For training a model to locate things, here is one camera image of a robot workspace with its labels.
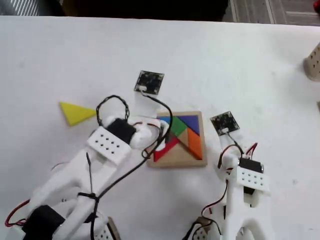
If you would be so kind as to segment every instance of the floor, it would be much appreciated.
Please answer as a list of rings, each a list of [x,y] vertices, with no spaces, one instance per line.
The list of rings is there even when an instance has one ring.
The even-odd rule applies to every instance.
[[[224,22],[320,26],[315,0],[229,0]]]

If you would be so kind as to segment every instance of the yellow tangram piece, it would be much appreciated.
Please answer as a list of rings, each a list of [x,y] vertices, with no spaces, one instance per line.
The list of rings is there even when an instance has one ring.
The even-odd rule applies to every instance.
[[[96,115],[96,111],[83,106],[78,106],[61,101],[60,106],[70,126],[74,126]]]

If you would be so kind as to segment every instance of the circuit board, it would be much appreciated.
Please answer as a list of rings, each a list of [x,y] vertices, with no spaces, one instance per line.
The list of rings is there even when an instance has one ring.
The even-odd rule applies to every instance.
[[[139,87],[141,86],[144,87],[144,93],[158,95],[164,76],[165,75],[163,73],[141,71],[138,80],[136,81],[134,90],[139,92]]]
[[[239,125],[237,124],[234,116],[230,111],[227,111],[217,116],[213,116],[210,118],[210,120],[219,136],[225,134],[225,132],[223,132],[223,129],[228,128],[228,133],[240,129]]]

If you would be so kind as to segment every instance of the green tangram piece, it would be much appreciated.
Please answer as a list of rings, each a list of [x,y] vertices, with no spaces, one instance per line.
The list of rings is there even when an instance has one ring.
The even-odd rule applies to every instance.
[[[187,125],[181,121],[178,117],[173,116],[171,132],[177,137],[187,128]]]

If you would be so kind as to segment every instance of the white table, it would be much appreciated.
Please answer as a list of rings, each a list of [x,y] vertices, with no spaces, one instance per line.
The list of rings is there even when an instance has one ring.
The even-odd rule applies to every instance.
[[[97,126],[91,118],[68,127],[58,101],[95,108],[118,94],[133,109],[146,70],[165,74],[158,98],[173,111],[202,111],[209,164],[143,166],[112,189],[100,207],[124,240],[181,239],[221,195],[221,148],[209,118],[229,110],[241,142],[259,142],[254,155],[272,179],[277,239],[319,239],[320,83],[302,68],[319,39],[312,26],[0,17],[1,223]],[[118,176],[140,160],[135,152]]]

